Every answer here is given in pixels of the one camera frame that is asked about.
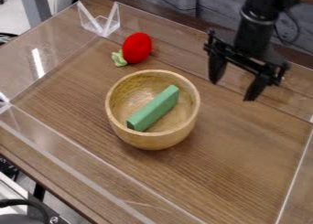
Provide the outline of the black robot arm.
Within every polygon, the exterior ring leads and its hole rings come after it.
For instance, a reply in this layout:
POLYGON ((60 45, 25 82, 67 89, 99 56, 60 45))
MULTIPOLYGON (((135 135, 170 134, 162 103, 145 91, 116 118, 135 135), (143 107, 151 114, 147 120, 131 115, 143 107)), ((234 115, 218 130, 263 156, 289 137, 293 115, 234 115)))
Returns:
POLYGON ((301 0, 246 0, 239 15, 235 35, 207 31, 207 77, 216 84, 224 74, 227 63, 254 75, 244 101, 255 101, 267 86, 278 86, 290 62, 275 52, 270 39, 277 32, 277 20, 301 0))

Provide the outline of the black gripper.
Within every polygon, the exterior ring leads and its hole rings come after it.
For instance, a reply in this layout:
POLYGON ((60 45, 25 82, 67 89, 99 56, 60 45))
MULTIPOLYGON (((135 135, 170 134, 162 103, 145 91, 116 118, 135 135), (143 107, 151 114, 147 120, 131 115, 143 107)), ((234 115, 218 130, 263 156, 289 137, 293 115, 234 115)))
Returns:
POLYGON ((232 63, 255 76, 248 85, 243 101, 254 101, 267 85, 279 85, 290 63, 269 45, 260 54, 248 54, 235 47, 235 35, 231 32, 208 29, 204 51, 208 56, 208 79, 216 84, 232 63))

